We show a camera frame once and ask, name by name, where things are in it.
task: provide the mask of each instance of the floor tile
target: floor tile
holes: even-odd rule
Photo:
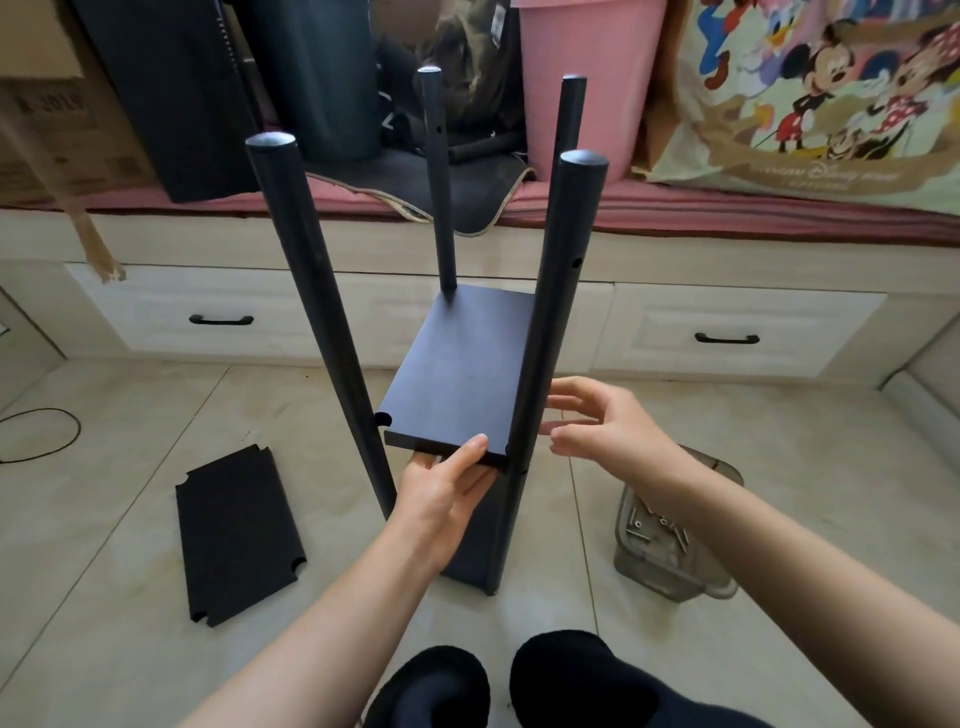
[[[225,370],[72,361],[5,410],[62,407],[83,432],[62,452],[0,465],[0,685]],[[54,449],[74,431],[59,413],[8,421],[0,425],[0,459]]]
[[[876,392],[623,382],[678,442],[960,620],[960,482]],[[774,725],[862,719],[745,594],[675,605],[612,567],[622,484],[573,461],[600,635],[684,694]]]
[[[389,373],[367,375],[379,401]],[[300,581],[216,629],[188,618],[174,486],[247,445],[274,452],[308,563]],[[390,451],[398,471],[409,453]],[[0,724],[168,726],[299,615],[382,517],[325,370],[233,367],[0,694]],[[593,629],[568,461],[538,449],[500,594],[438,581],[394,666],[431,644],[492,674],[491,725],[512,725],[507,669],[540,631]]]

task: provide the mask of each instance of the drawer handle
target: drawer handle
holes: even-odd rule
[[[750,334],[742,339],[714,339],[707,336],[705,333],[693,334],[693,338],[699,341],[701,344],[759,344],[760,337],[755,333]]]
[[[253,323],[253,316],[243,316],[236,321],[213,321],[195,313],[190,317],[190,323],[205,327],[248,327]]]

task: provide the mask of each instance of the hand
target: hand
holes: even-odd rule
[[[442,463],[415,452],[403,471],[390,523],[418,541],[436,573],[450,563],[473,509],[496,478],[493,468],[476,465],[487,443],[486,435],[476,435]]]
[[[551,452],[593,460],[629,483],[662,515],[671,514],[690,476],[704,468],[657,426],[626,389],[585,376],[554,379],[546,406],[588,417],[540,425],[540,434],[550,435]]]

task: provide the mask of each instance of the black shelf board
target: black shelf board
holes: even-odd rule
[[[480,462],[506,469],[533,305],[531,293],[482,286],[439,293],[377,411],[384,442],[449,455],[483,433]]]

